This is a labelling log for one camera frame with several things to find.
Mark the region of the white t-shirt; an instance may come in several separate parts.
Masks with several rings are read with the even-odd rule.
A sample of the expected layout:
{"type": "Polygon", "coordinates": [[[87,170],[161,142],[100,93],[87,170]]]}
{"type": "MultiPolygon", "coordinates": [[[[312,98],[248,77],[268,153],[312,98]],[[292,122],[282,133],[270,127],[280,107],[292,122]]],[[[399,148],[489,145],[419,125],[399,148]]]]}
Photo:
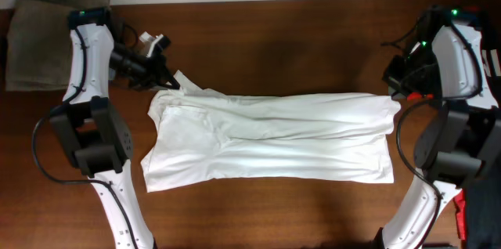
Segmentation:
{"type": "Polygon", "coordinates": [[[148,111],[157,139],[142,159],[149,192],[212,179],[394,180],[387,136],[400,104],[370,93],[228,96],[177,72],[148,111]]]}

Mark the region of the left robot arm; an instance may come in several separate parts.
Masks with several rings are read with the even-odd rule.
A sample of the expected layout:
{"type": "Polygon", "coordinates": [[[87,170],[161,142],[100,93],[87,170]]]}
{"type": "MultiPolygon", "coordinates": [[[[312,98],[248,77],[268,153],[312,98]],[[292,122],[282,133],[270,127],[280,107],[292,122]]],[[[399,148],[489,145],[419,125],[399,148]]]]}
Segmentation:
{"type": "Polygon", "coordinates": [[[70,12],[70,81],[62,103],[48,117],[78,185],[92,186],[103,206],[117,248],[155,248],[132,182],[132,134],[109,97],[110,72],[128,79],[137,91],[178,90],[163,51],[168,37],[139,35],[146,51],[117,41],[117,27],[106,7],[70,12]]]}

